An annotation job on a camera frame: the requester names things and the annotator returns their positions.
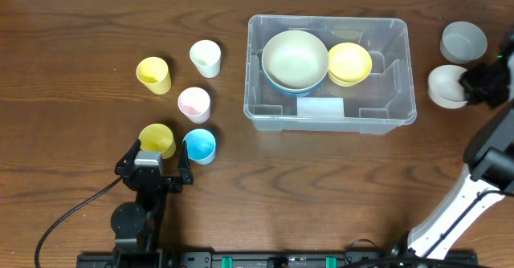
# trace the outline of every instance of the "white bowl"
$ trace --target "white bowl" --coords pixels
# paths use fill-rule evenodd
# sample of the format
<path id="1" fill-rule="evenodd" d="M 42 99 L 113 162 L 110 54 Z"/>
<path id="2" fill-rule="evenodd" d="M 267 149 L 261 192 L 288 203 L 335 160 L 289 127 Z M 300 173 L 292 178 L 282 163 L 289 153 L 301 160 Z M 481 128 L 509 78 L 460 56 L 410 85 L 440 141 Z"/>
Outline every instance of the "white bowl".
<path id="1" fill-rule="evenodd" d="M 467 69 L 454 65 L 436 67 L 428 75 L 428 96 L 443 108 L 461 108 L 467 104 L 460 76 Z"/>
<path id="2" fill-rule="evenodd" d="M 306 31 L 279 33 L 264 47 L 263 71 L 271 84 L 285 92 L 308 91 L 327 75 L 327 47 Z"/>
<path id="3" fill-rule="evenodd" d="M 457 64 L 469 63 L 485 53 L 487 38 L 475 24 L 453 22 L 444 29 L 439 48 L 449 61 Z"/>

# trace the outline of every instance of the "cup rim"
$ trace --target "cup rim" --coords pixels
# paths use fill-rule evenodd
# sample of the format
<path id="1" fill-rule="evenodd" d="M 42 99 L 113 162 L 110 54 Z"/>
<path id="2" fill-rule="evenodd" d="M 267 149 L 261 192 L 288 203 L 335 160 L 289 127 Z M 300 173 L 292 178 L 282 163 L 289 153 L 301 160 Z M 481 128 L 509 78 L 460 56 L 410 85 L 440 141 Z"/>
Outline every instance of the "cup rim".
<path id="1" fill-rule="evenodd" d="M 205 111 L 203 111 L 203 112 L 201 112 L 201 113 L 199 113 L 199 114 L 197 114 L 197 115 L 193 115 L 193 116 L 192 116 L 192 115 L 190 115 L 190 114 L 188 114 L 188 113 L 186 113 L 186 112 L 184 112 L 184 111 L 182 110 L 182 108 L 181 108 L 181 105 L 180 105 L 180 98 L 184 95 L 184 93 L 185 93 L 186 91 L 189 91 L 189 90 L 191 90 L 191 89 L 199 89 L 199 90 L 202 90 L 203 92 L 205 92 L 205 93 L 206 93 L 206 95 L 207 95 L 207 99 L 209 100 L 209 104 L 207 105 L 206 110 L 205 110 Z M 210 95 L 209 95 L 209 93 L 208 93 L 206 90 L 204 90 L 204 89 L 203 89 L 203 88 L 201 88 L 201 87 L 188 87 L 187 89 L 185 89 L 184 91 L 182 91 L 182 92 L 180 93 L 180 95 L 178 96 L 178 99 L 177 99 L 177 106 L 178 106 L 178 109 L 180 110 L 180 112 L 181 112 L 181 113 L 183 113 L 184 115 L 188 116 L 188 117 L 203 116 L 203 115 L 204 115 L 207 111 L 209 111 L 209 109 L 210 109 Z"/>
<path id="2" fill-rule="evenodd" d="M 162 62 L 165 64 L 165 66 L 166 66 L 166 70 L 167 70 L 167 72 L 165 73 L 164 77 L 162 77 L 162 79 L 159 79 L 159 81 L 158 81 L 158 82 L 156 82 L 156 83 L 146 83 L 146 82 L 144 82 L 143 80 L 141 80 L 141 79 L 139 78 L 139 72 L 137 72 L 137 71 L 139 71 L 139 66 L 140 66 L 140 65 L 141 65 L 145 60 L 147 60 L 147 59 L 158 59 L 158 60 L 162 61 Z M 137 67 L 136 67 L 136 77 L 137 77 L 137 80 L 139 80 L 141 83 L 143 83 L 143 84 L 145 84 L 145 85 L 154 85 L 154 84 L 162 83 L 162 82 L 166 79 L 166 77 L 168 76 L 168 74 L 169 74 L 169 67 L 168 67 L 168 63 L 167 63 L 164 59 L 161 59 L 160 57 L 157 57 L 157 56 L 150 56 L 150 57 L 147 57 L 146 59 L 141 60 L 141 61 L 137 64 Z"/>
<path id="3" fill-rule="evenodd" d="M 216 60 L 213 62 L 213 63 L 210 63 L 210 64 L 199 64 L 199 63 L 196 63 L 193 59 L 193 49 L 195 47 L 198 47 L 198 45 L 200 44 L 203 44 L 203 43 L 209 43 L 209 44 L 214 44 L 217 48 L 216 48 Z M 190 59 L 191 61 L 195 64 L 195 65 L 198 65 L 200 67 L 212 67 L 214 66 L 216 63 L 218 63 L 219 59 L 222 57 L 222 50 L 221 48 L 219 47 L 219 45 L 217 43 L 215 43 L 214 41 L 212 40 L 209 40 L 209 39 L 203 39 L 203 40 L 200 40 L 200 41 L 197 41 L 196 43 L 193 44 L 193 46 L 190 48 Z"/>
<path id="4" fill-rule="evenodd" d="M 190 154 L 189 154 L 189 152 L 187 153 L 187 156 L 188 156 L 191 160 L 205 160 L 205 159 L 210 158 L 210 157 L 214 154 L 214 152 L 216 152 L 216 146 L 218 145 L 218 144 L 216 143 L 216 138 L 214 137 L 214 135 L 212 134 L 212 132 L 209 132 L 209 131 L 207 131 L 207 130 L 206 130 L 206 129 L 204 129 L 204 128 L 195 128 L 195 129 L 194 129 L 193 131 L 191 131 L 191 132 L 207 132 L 207 133 L 210 135 L 210 138 L 212 138 L 212 140 L 214 141 L 214 148 L 212 149 L 212 152 L 210 152 L 209 156 L 206 156 L 206 157 L 204 157 L 204 158 L 202 158 L 202 159 L 193 159 L 193 158 L 190 158 Z M 188 133 L 184 136 L 184 139 L 182 140 L 182 143 L 184 142 L 184 140 L 186 140 L 186 137 L 187 137 L 191 132 L 188 132 Z"/>
<path id="5" fill-rule="evenodd" d="M 168 128 L 168 126 L 166 126 L 165 124 L 149 124 L 147 125 L 145 128 L 143 128 L 141 130 L 141 132 L 139 133 L 139 136 L 137 137 L 137 139 L 141 140 L 141 135 L 143 134 L 143 132 L 147 129 L 147 128 L 151 128 L 151 127 L 164 127 L 166 128 L 170 133 L 171 133 L 171 144 L 168 146 L 171 147 L 173 145 L 173 142 L 175 141 L 175 136 L 173 135 L 173 131 L 171 130 L 171 128 Z M 163 152 L 166 152 L 168 150 L 168 148 L 164 149 L 163 151 L 155 151 L 155 152 L 160 152 L 160 153 L 163 153 Z"/>

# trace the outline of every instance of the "pink cup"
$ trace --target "pink cup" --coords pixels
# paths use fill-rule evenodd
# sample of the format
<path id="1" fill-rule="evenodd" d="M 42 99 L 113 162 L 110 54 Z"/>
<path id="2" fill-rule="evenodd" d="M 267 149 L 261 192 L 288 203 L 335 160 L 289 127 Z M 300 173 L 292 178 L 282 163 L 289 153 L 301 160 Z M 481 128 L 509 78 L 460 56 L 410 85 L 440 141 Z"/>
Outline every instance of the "pink cup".
<path id="1" fill-rule="evenodd" d="M 210 117 L 210 97 L 200 87 L 185 89 L 178 96 L 178 108 L 193 123 L 205 123 Z"/>

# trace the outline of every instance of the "blue cup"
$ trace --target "blue cup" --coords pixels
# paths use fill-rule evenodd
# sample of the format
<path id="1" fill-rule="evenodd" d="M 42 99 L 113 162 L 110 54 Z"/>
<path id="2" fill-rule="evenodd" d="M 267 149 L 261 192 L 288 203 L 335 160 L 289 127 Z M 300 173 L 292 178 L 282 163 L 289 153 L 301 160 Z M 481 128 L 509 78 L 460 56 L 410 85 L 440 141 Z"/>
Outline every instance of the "blue cup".
<path id="1" fill-rule="evenodd" d="M 209 164 L 216 156 L 216 139 L 213 134 L 199 128 L 188 132 L 184 137 L 187 155 L 198 164 Z"/>

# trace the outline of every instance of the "plastic cup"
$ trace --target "plastic cup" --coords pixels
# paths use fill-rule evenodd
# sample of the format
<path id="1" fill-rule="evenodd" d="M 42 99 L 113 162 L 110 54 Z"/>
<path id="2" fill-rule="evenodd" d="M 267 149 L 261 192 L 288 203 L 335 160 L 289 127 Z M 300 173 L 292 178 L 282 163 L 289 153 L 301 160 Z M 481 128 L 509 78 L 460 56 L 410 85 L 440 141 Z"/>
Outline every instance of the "plastic cup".
<path id="1" fill-rule="evenodd" d="M 158 57 L 143 59 L 136 68 L 136 76 L 150 91 L 162 95 L 171 88 L 168 64 Z"/>
<path id="2" fill-rule="evenodd" d="M 160 152 L 163 159 L 170 158 L 177 149 L 173 133 L 164 124 L 150 124 L 139 134 L 141 149 L 146 152 Z"/>
<path id="3" fill-rule="evenodd" d="M 487 38 L 475 24 L 453 22 L 444 29 L 439 48 L 449 61 L 457 64 L 469 63 L 485 53 Z"/>
<path id="4" fill-rule="evenodd" d="M 193 123 L 205 123 L 210 117 L 210 97 L 200 87 L 185 89 L 178 96 L 178 109 Z"/>
<path id="5" fill-rule="evenodd" d="M 195 129 L 184 137 L 187 155 L 199 164 L 209 164 L 216 157 L 216 139 L 205 129 Z"/>
<path id="6" fill-rule="evenodd" d="M 191 47 L 190 58 L 202 76 L 213 78 L 218 75 L 222 51 L 215 42 L 201 40 L 195 43 Z"/>
<path id="7" fill-rule="evenodd" d="M 460 76 L 466 69 L 454 65 L 436 67 L 428 75 L 428 96 L 443 108 L 462 108 L 467 101 L 464 88 L 460 85 Z"/>

